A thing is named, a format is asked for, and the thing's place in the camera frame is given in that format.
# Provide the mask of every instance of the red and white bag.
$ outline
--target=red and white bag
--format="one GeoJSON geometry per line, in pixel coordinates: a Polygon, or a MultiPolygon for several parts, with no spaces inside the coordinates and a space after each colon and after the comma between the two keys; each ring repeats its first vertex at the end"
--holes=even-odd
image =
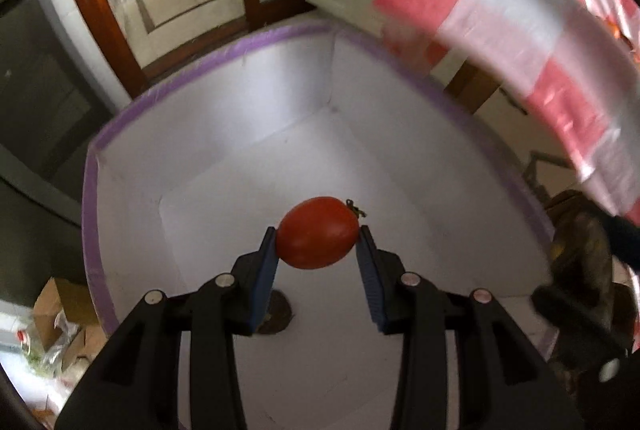
{"type": "Polygon", "coordinates": [[[640,225],[635,1],[374,3],[391,19],[386,44],[414,67],[428,71],[444,56],[443,46],[456,46],[503,78],[558,136],[584,190],[610,213],[640,225]]]}

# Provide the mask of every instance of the tomato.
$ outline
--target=tomato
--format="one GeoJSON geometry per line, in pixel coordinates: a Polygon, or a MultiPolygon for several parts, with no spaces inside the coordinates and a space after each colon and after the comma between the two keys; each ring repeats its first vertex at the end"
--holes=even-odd
{"type": "Polygon", "coordinates": [[[319,269],[345,257],[358,240],[358,216],[334,197],[315,197],[295,206],[276,232],[276,253],[299,269],[319,269]]]}

